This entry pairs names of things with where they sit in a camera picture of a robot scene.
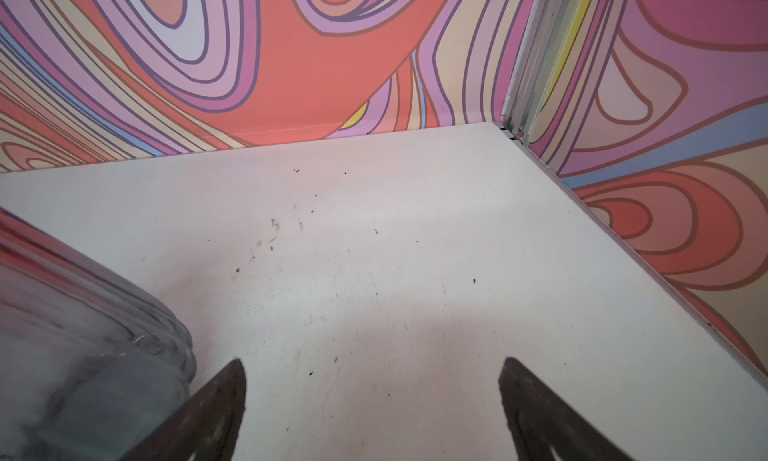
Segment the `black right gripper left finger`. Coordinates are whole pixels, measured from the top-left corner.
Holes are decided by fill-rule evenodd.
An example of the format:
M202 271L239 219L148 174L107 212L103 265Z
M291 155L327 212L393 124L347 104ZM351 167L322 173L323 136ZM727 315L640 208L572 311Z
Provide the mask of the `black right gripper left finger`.
M230 460L245 413L247 380L242 362L230 361L125 460Z

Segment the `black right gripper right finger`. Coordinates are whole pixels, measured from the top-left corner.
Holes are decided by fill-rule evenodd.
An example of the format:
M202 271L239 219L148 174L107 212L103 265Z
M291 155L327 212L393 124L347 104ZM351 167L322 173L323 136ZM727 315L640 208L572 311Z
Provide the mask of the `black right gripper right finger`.
M498 384L520 460L630 459L518 359L504 361Z

